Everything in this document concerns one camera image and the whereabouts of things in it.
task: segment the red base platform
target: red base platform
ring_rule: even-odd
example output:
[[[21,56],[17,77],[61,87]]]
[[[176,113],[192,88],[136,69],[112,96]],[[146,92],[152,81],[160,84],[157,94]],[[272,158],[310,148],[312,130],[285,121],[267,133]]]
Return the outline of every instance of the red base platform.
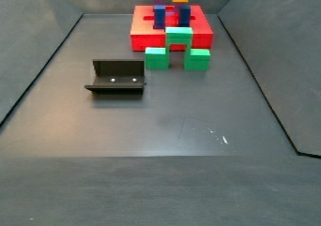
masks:
[[[174,15],[174,6],[166,6],[168,15],[166,26],[177,26],[177,16]],[[208,22],[203,8],[197,5],[190,6],[190,27],[193,28],[194,49],[211,49],[215,33]],[[164,29],[153,29],[154,13],[153,6],[137,6],[133,16],[130,30],[132,48],[134,51],[145,51],[148,47],[166,47],[166,32]],[[184,51],[184,45],[172,45],[172,51]]]

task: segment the green block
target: green block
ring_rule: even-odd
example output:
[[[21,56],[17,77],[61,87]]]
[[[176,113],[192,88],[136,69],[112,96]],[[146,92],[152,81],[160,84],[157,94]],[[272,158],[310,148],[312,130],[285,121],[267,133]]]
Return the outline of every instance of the green block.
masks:
[[[168,27],[166,35],[169,38],[192,38],[193,29],[192,27]]]
[[[170,62],[169,60],[146,60],[148,69],[169,69]]]
[[[166,48],[146,49],[146,68],[168,69],[170,67],[170,55]]]
[[[166,38],[168,47],[172,44],[185,44],[192,47],[192,38]]]
[[[192,61],[207,61],[212,59],[211,50],[190,49],[190,60]]]
[[[211,60],[203,60],[203,61],[185,61],[185,70],[208,70],[211,67]]]
[[[149,60],[166,60],[169,53],[166,48],[146,48],[146,59]]]
[[[166,54],[166,48],[146,48],[146,54],[154,54],[154,55],[160,55],[160,54]]]

